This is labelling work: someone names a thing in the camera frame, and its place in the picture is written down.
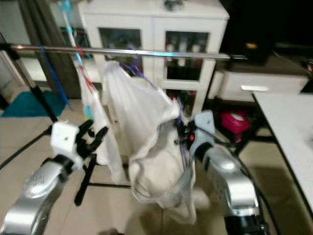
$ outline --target black cable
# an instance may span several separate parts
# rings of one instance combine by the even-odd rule
[[[51,134],[52,127],[49,126],[48,129],[46,129],[44,132],[42,132],[40,135],[38,135],[36,138],[34,138],[29,143],[25,144],[22,148],[20,148],[18,151],[16,151],[14,154],[12,154],[8,159],[6,159],[1,165],[0,165],[0,171],[8,165],[13,159],[15,159],[19,154],[21,154],[25,149],[27,149],[29,146],[31,146],[33,143],[37,142],[41,137],[45,135]]]
[[[202,129],[202,128],[198,128],[202,131],[204,131],[205,133],[207,133],[209,136],[211,136],[218,144],[224,146],[229,152],[230,154],[232,155],[232,157],[234,157],[238,162],[239,164],[241,165],[242,167],[242,170],[243,170],[243,173],[252,181],[255,189],[256,189],[256,197],[258,199],[258,202],[259,202],[259,208],[260,208],[260,217],[263,221],[265,221],[265,217],[264,217],[264,212],[263,212],[263,207],[262,207],[262,203],[261,203],[261,199],[263,200],[267,210],[268,210],[268,213],[269,213],[269,216],[273,222],[273,225],[274,225],[274,228],[276,230],[276,233],[277,235],[282,235],[280,230],[279,230],[279,227],[278,227],[278,224],[276,222],[276,219],[274,217],[274,214],[269,206],[269,203],[266,199],[266,197],[264,196],[264,194],[262,193],[262,191],[260,190],[260,188],[257,186],[257,184],[255,183],[254,181],[254,178],[251,174],[251,172],[249,171],[249,169],[246,167],[246,165],[243,163],[243,161],[231,150],[229,149],[229,147],[225,144],[225,142],[223,142],[222,140],[220,140],[218,137],[216,137],[215,135],[209,133],[208,131]],[[270,231],[268,228],[266,228],[266,233],[268,235],[270,235]]]

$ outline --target tile floor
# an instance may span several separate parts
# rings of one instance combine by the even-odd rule
[[[84,121],[81,102],[72,100],[71,103],[74,111],[65,108],[59,119],[80,124]],[[45,117],[0,118],[0,163],[49,125],[50,121]],[[0,223],[18,198],[24,178],[51,154],[49,137],[43,137],[0,172]],[[240,157],[268,197],[282,234],[313,234],[312,221],[275,144],[252,142]],[[129,189],[89,187],[82,205],[76,207],[73,200],[83,176],[83,172],[71,176],[53,207],[46,235],[104,235],[110,228],[127,235],[226,234],[219,205],[214,202],[209,210],[198,213],[198,220],[193,226],[175,223],[156,205],[138,203]],[[96,167],[92,181],[109,180],[110,175],[105,167]],[[213,190],[212,184],[198,167],[197,185],[207,193]],[[276,234],[272,226],[271,230],[272,234]]]

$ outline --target metal rod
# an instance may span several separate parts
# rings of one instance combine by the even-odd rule
[[[75,54],[78,49],[74,47],[36,47],[31,45],[11,45],[11,48],[16,51],[40,51],[42,48],[47,52]],[[180,58],[199,58],[211,60],[246,60],[243,55],[228,55],[218,53],[191,53],[191,52],[165,52],[165,51],[147,51],[147,50],[124,50],[124,49],[108,49],[108,48],[94,48],[85,47],[79,48],[79,51],[86,54],[107,54],[107,55],[141,55],[150,57],[180,57]]]

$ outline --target red object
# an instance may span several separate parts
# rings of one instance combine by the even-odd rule
[[[249,121],[241,113],[222,113],[222,126],[235,134],[235,142],[241,141],[244,131],[250,127]]]

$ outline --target white drawer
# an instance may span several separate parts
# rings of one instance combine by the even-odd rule
[[[209,98],[214,98],[218,93],[223,75],[222,72],[215,73]],[[253,101],[251,92],[243,91],[243,88],[267,93],[297,94],[307,81],[306,77],[300,75],[228,72],[219,97],[225,100]]]

